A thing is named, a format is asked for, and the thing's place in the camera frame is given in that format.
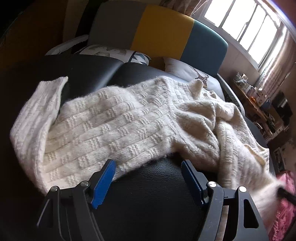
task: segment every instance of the sofa armrest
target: sofa armrest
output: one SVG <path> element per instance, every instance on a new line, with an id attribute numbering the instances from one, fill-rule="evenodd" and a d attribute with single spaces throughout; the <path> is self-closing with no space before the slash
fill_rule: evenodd
<path id="1" fill-rule="evenodd" d="M 50 51 L 48 51 L 45 55 L 54 55 L 54 54 L 60 54 L 69 48 L 72 48 L 74 45 L 79 44 L 81 42 L 84 42 L 88 40 L 89 36 L 87 34 L 73 38 L 71 40 L 68 40 L 54 48 L 52 48 Z"/>
<path id="2" fill-rule="evenodd" d="M 242 115 L 245 116 L 243 105 L 241 104 L 241 102 L 239 101 L 238 97 L 235 95 L 235 93 L 233 92 L 233 90 L 226 83 L 226 81 L 219 74 L 217 74 L 216 79 L 219 81 L 222 89 L 224 89 L 225 92 L 229 95 L 231 101 L 238 107 L 238 109 L 240 110 L 240 112 L 242 113 Z"/>

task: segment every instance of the black leather sofa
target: black leather sofa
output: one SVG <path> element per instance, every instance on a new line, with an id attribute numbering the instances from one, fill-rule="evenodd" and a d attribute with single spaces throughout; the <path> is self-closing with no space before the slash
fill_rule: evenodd
<path id="1" fill-rule="evenodd" d="M 43 195 L 34 187 L 18 164 L 9 131 L 22 106 L 33 94 L 39 81 L 68 76 L 62 103 L 86 95 L 106 85 L 128 86 L 166 72 L 120 60 L 86 55 L 52 55 L 41 60 L 18 64 L 0 73 L 2 81 L 0 240 L 43 240 L 34 229 Z M 257 141 L 266 146 L 259 130 L 248 119 Z M 181 175 L 182 158 L 171 154 L 151 160 L 141 168 L 113 182 L 103 205 L 96 212 L 100 231 L 111 240 L 193 240 L 205 217 L 197 207 Z M 215 180 L 213 173 L 205 173 Z"/>

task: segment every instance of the window frame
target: window frame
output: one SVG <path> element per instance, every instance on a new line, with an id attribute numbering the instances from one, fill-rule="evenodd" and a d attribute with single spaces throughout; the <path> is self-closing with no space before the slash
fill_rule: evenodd
<path id="1" fill-rule="evenodd" d="M 198 15 L 198 16 L 193 16 L 193 18 L 195 18 L 196 20 L 202 22 L 203 24 L 205 24 L 206 26 L 210 27 L 212 30 L 214 30 L 215 32 L 217 32 L 220 36 L 222 36 L 227 42 L 231 43 L 237 50 L 239 50 L 241 52 L 241 54 L 243 54 L 246 59 L 253 65 L 253 67 L 256 69 L 256 70 L 259 70 L 260 67 L 264 64 L 264 61 L 267 59 L 268 55 L 272 52 L 273 48 L 275 47 L 278 39 L 280 38 L 281 36 L 281 29 L 282 29 L 282 23 L 280 26 L 277 26 L 276 23 L 273 21 L 273 19 L 269 16 L 269 14 L 267 13 L 267 11 L 263 8 L 263 6 L 256 0 L 254 0 L 256 3 L 257 3 L 257 6 L 260 5 L 264 10 L 265 10 L 265 13 L 266 13 L 266 16 L 269 16 L 272 21 L 275 23 L 275 26 L 277 28 L 277 32 L 274 36 L 274 39 L 273 41 L 271 42 L 271 45 L 269 46 L 268 50 L 266 51 L 266 53 L 264 54 L 262 60 L 260 61 L 260 63 L 257 63 L 253 58 L 252 56 L 249 54 L 248 50 L 250 50 L 251 46 L 253 45 L 258 33 L 256 34 L 256 37 L 254 38 L 252 44 L 250 45 L 249 49 L 248 50 L 245 50 L 245 48 L 243 46 L 241 46 L 241 44 L 239 43 L 239 41 L 242 39 L 243 35 L 245 34 L 246 30 L 247 30 L 247 27 L 249 26 L 249 23 L 250 21 L 247 23 L 247 26 L 245 27 L 245 29 L 243 30 L 243 33 L 240 34 L 240 38 L 239 40 L 237 41 L 235 38 L 233 38 L 229 33 L 227 33 L 224 29 L 222 29 L 222 26 L 224 24 L 224 22 L 226 21 L 226 18 L 228 17 L 231 9 L 232 9 L 232 6 L 234 5 L 236 0 L 233 0 L 229 9 L 227 10 L 222 22 L 220 23 L 219 27 L 217 27 L 214 23 L 212 23 L 211 21 L 209 21 L 208 19 L 205 18 L 205 14 L 210 6 L 210 4 L 212 3 L 212 0 L 209 0 L 207 1 L 204 5 L 204 8 L 203 10 L 201 11 L 201 13 Z"/>

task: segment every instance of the screw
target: screw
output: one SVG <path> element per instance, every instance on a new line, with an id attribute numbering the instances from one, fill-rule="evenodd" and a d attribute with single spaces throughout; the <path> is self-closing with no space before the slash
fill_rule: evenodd
<path id="1" fill-rule="evenodd" d="M 210 181 L 208 184 L 209 184 L 209 186 L 210 186 L 211 188 L 214 188 L 214 187 L 217 186 L 217 183 L 215 183 L 215 182 L 213 182 L 213 181 Z"/>
<path id="2" fill-rule="evenodd" d="M 246 191 L 247 191 L 247 189 L 246 189 L 244 186 L 240 186 L 240 187 L 239 187 L 239 190 L 240 190 L 241 192 L 246 192 Z"/>
<path id="3" fill-rule="evenodd" d="M 80 183 L 80 185 L 83 186 L 83 187 L 87 187 L 89 185 L 89 182 L 88 181 L 82 181 Z"/>
<path id="4" fill-rule="evenodd" d="M 57 187 L 57 186 L 53 186 L 53 187 L 50 188 L 50 190 L 51 190 L 52 192 L 55 192 L 56 190 L 58 190 L 58 187 Z"/>

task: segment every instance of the white knit sweater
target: white knit sweater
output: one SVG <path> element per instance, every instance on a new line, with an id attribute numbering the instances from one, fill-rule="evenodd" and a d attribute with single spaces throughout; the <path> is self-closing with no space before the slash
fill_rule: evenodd
<path id="1" fill-rule="evenodd" d="M 88 180 L 108 158 L 117 162 L 118 178 L 179 152 L 197 170 L 217 172 L 221 186 L 245 186 L 270 226 L 279 184 L 267 171 L 269 150 L 255 141 L 234 104 L 201 81 L 160 77 L 102 88 L 60 108 L 67 80 L 40 82 L 11 130 L 19 162 L 41 191 Z"/>

